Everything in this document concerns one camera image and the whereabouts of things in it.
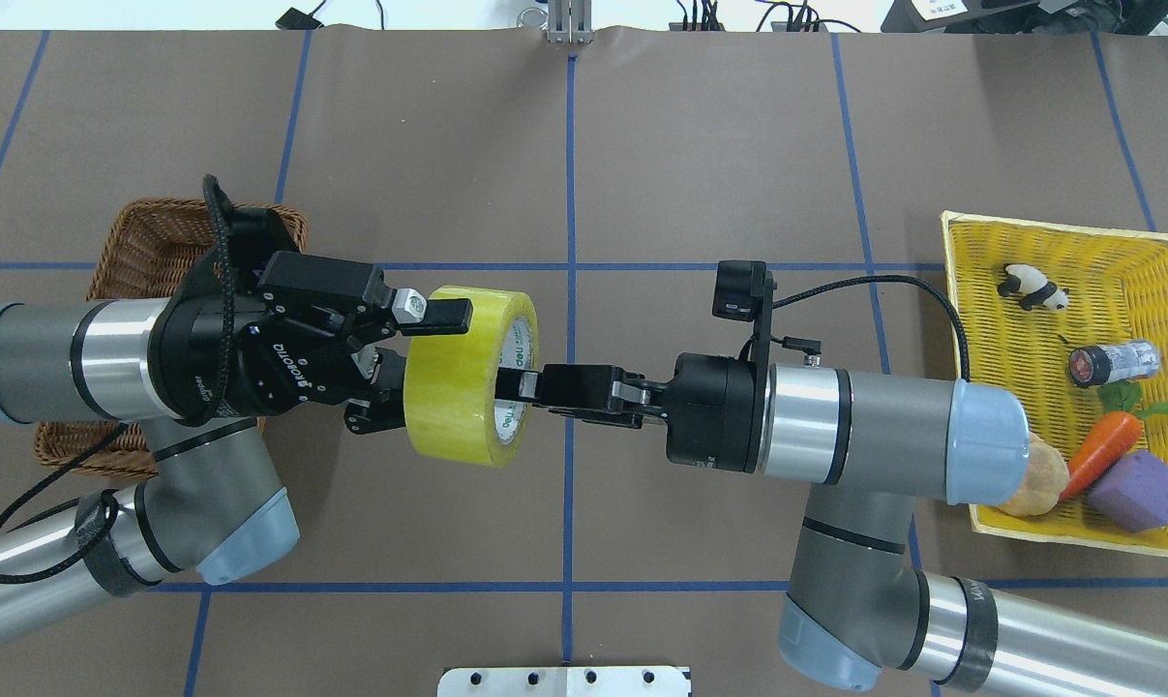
metal bracket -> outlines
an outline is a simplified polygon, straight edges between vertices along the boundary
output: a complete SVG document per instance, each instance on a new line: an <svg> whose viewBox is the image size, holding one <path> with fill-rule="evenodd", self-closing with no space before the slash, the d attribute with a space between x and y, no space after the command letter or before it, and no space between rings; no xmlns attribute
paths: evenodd
<svg viewBox="0 0 1168 697"><path fill-rule="evenodd" d="M452 669L437 697L690 697L691 669L677 665L508 667Z"/></svg>
<svg viewBox="0 0 1168 697"><path fill-rule="evenodd" d="M549 0L549 43L592 43L592 0Z"/></svg>

blue tape line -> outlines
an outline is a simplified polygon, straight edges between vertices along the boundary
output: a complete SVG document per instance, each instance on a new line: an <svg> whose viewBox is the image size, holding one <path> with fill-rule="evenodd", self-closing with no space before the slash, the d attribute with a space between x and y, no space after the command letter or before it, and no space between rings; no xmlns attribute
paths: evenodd
<svg viewBox="0 0 1168 697"><path fill-rule="evenodd" d="M577 54L566 57L566 363L575 362L575 329L578 321L578 249L575 237L575 65ZM575 420L566 419L564 473L562 474L562 663L573 654L575 602Z"/></svg>
<svg viewBox="0 0 1168 697"><path fill-rule="evenodd" d="M562 262L381 262L384 270L429 270L429 272L569 272ZM93 270L96 262L0 262L0 270ZM944 264L863 264L863 262L791 262L769 264L774 272L943 272ZM715 272L716 264L694 262L627 262L626 264L575 264L576 272Z"/></svg>
<svg viewBox="0 0 1168 697"><path fill-rule="evenodd" d="M1133 182L1133 190L1138 194L1138 205L1142 208L1142 217L1146 221L1147 230L1155 232L1155 218L1150 216L1150 204L1147 203L1147 194L1142 190L1142 177L1138 176L1138 167L1133 163L1133 154L1129 153L1129 145L1125 138L1125 128L1121 127L1121 114L1118 113L1118 100L1113 96L1113 83L1108 79L1108 68L1104 62L1104 49L1100 48L1100 35L1096 34L1096 32L1092 32L1092 51L1096 53L1096 65L1100 68L1100 83L1104 83L1104 96L1108 100L1108 113L1113 117L1113 128L1118 132L1121 155L1126 159L1129 180Z"/></svg>
<svg viewBox="0 0 1168 697"><path fill-rule="evenodd" d="M867 234L867 207L863 204L863 182L858 176L858 155L855 153L855 132L849 123L849 98L846 97L846 71L841 65L841 44L837 35L828 35L833 46L833 70L837 77L837 100L841 105L841 128L846 137L846 159L849 160L849 186L855 195L855 217L858 222L858 239L863 245L863 264L868 274L876 273L875 259L871 256L871 237ZM867 295L871 299L871 322L876 327L876 346L881 354L881 371L889 375L889 346L884 341L884 313L881 312L881 300L876 284L868 284Z"/></svg>
<svg viewBox="0 0 1168 697"><path fill-rule="evenodd" d="M919 529L915 525L915 516L911 516L911 532L906 535L908 546L911 549L911 566L923 569L923 557L919 556Z"/></svg>
<svg viewBox="0 0 1168 697"><path fill-rule="evenodd" d="M378 264L384 270L429 270L429 272L565 272L566 264L538 262L390 262Z"/></svg>
<svg viewBox="0 0 1168 697"><path fill-rule="evenodd" d="M195 692L195 676L200 670L200 648L204 644L204 626L209 619L209 595L211 591L208 587L200 593L197 626L193 630L193 654L189 655L189 675L183 679L183 697L193 697Z"/></svg>
<svg viewBox="0 0 1168 697"><path fill-rule="evenodd" d="M0 262L0 270L92 270L93 262Z"/></svg>
<svg viewBox="0 0 1168 697"><path fill-rule="evenodd" d="M213 594L467 594L468 592L564 592L558 580L479 581L263 581L161 583L150 592L213 592ZM572 580L572 592L785 592L785 580Z"/></svg>
<svg viewBox="0 0 1168 697"><path fill-rule="evenodd" d="M49 42L49 32L43 32L41 41L37 43L37 51L34 53L34 61L29 64L29 74L26 75L26 84L20 89L20 98L16 99L16 107L12 111L12 119L8 119L8 131L2 134L0 144L0 172L2 163L8 159L8 147L12 146L12 138L16 133L16 124L20 123L20 114L26 110L26 102L29 100L29 92L34 88L34 78L37 77L37 67L46 54L46 43Z"/></svg>
<svg viewBox="0 0 1168 697"><path fill-rule="evenodd" d="M440 594L440 592L562 592L557 580L478 580L478 581L270 581L229 583L207 586L203 583L162 583L151 592L257 592L257 594Z"/></svg>
<svg viewBox="0 0 1168 697"><path fill-rule="evenodd" d="M565 473L562 476L562 662L573 646L575 587L575 419L566 419Z"/></svg>
<svg viewBox="0 0 1168 697"><path fill-rule="evenodd" d="M296 145L296 123L300 118L300 97L304 96L304 75L308 70L308 49L313 48L313 33L304 32L300 48L300 71L296 75L296 92L291 96L291 118L286 120L286 139L283 141L283 163L279 165L278 186L273 189L273 202L283 202L286 190L286 173L291 168L291 147Z"/></svg>
<svg viewBox="0 0 1168 697"><path fill-rule="evenodd" d="M999 578L983 581L999 591L1066 590L1066 587L1168 587L1160 578Z"/></svg>
<svg viewBox="0 0 1168 697"><path fill-rule="evenodd" d="M1071 590L1071 587L1168 587L1168 577L1160 578L1000 578L983 581L997 591ZM562 592L558 580L478 580L478 581L283 581L229 583L208 586L204 583L161 583L150 592L257 592L257 594L467 594L468 592ZM781 580L572 580L575 592L773 592L786 591Z"/></svg>
<svg viewBox="0 0 1168 697"><path fill-rule="evenodd" d="M575 592L786 592L784 580L578 580Z"/></svg>

metal plate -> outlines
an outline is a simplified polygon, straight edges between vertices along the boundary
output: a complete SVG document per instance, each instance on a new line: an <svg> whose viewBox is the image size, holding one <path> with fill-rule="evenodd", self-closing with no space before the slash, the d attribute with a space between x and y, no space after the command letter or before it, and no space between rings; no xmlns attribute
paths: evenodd
<svg viewBox="0 0 1168 697"><path fill-rule="evenodd" d="M451 669L437 697L690 697L691 669L675 665L508 667Z"/></svg>

tape label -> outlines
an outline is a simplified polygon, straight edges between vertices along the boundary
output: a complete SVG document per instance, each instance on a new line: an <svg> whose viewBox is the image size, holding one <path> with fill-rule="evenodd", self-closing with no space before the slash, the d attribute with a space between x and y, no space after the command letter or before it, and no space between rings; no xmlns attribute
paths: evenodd
<svg viewBox="0 0 1168 697"><path fill-rule="evenodd" d="M510 322L510 329L502 341L502 357L499 365L503 369L530 371L536 361L536 346L528 318L516 318ZM519 431L528 406L522 402L496 399L494 402L494 427L499 432L499 441L509 445Z"/></svg>

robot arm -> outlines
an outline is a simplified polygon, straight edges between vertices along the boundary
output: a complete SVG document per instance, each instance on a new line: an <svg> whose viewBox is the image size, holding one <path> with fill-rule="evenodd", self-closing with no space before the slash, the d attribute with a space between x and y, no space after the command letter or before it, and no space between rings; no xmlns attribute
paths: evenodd
<svg viewBox="0 0 1168 697"><path fill-rule="evenodd" d="M281 558L300 530L265 451L257 420L215 419L182 427L141 423L159 476L71 502L0 536L0 573L27 574L65 559L118 502L110 534L62 573L0 584L0 643L112 598L145 591L195 566L223 584Z"/></svg>
<svg viewBox="0 0 1168 697"><path fill-rule="evenodd" d="M466 300L297 255L269 211L230 217L234 334L213 257L172 299L0 308L0 420L140 420L161 473L0 537L0 572L26 573L91 537L106 496L118 507L85 564L0 586L0 642L189 565L227 583L281 557L299 532L244 417L347 402L354 433L402 427L403 362L381 340L467 332ZM964 381L769 365L774 287L759 262L719 265L712 311L752 323L750 357L682 354L667 383L617 365L502 369L495 396L588 423L663 423L672 462L812 482L781 651L820 683L870 689L894 665L996 695L1168 695L1168 640L905 567L915 497L997 503L1017 489L1026 414L1011 393ZM231 379L213 393L225 341ZM178 423L215 403L229 420Z"/></svg>
<svg viewBox="0 0 1168 697"><path fill-rule="evenodd" d="M387 286L380 266L300 255L273 212L221 208L231 291L215 246L172 298L0 306L0 423L138 423L159 468L0 535L0 643L189 566L224 584L281 558L299 530L251 417L346 402L353 433L402 427L403 357L381 341L468 329L468 300L425 300ZM222 418L194 423L211 405ZM83 564L60 567L85 548Z"/></svg>
<svg viewBox="0 0 1168 697"><path fill-rule="evenodd" d="M668 383L545 365L503 371L499 393L590 423L663 423L672 462L812 482L779 648L819 683L867 691L888 665L1009 697L1168 696L1168 639L906 569L916 497L990 504L1021 485L1029 428L1011 393L783 363L765 374L765 266L722 262L717 274L714 314L755 322L753 360L682 354Z"/></svg>

